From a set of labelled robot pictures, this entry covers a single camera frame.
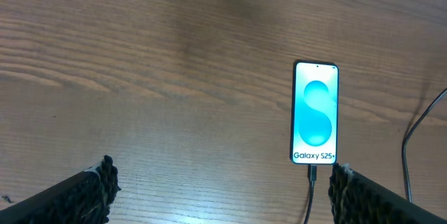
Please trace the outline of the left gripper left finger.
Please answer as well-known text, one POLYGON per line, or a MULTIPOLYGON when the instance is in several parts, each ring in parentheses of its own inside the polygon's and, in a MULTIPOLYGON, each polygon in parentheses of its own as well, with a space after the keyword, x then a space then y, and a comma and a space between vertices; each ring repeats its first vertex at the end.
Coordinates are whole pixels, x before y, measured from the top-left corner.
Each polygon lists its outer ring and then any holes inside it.
POLYGON ((113 159, 102 160, 72 177, 1 210, 2 224, 104 224, 121 188, 113 159))

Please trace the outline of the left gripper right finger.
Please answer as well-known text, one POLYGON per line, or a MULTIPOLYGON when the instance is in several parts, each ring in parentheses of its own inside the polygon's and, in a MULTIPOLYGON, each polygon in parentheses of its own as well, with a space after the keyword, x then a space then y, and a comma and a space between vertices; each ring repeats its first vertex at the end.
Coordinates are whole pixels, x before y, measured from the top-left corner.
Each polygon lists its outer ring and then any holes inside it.
POLYGON ((328 196, 335 224, 446 224, 347 164, 332 166, 328 196))

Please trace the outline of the blue Galaxy smartphone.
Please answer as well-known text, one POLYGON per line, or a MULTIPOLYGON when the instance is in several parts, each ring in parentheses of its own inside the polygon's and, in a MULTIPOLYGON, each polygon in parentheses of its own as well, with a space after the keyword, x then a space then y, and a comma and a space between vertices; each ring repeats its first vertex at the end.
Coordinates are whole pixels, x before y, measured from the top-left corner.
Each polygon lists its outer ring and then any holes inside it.
POLYGON ((300 165, 337 161, 339 68, 324 61, 293 63, 290 160, 300 165))

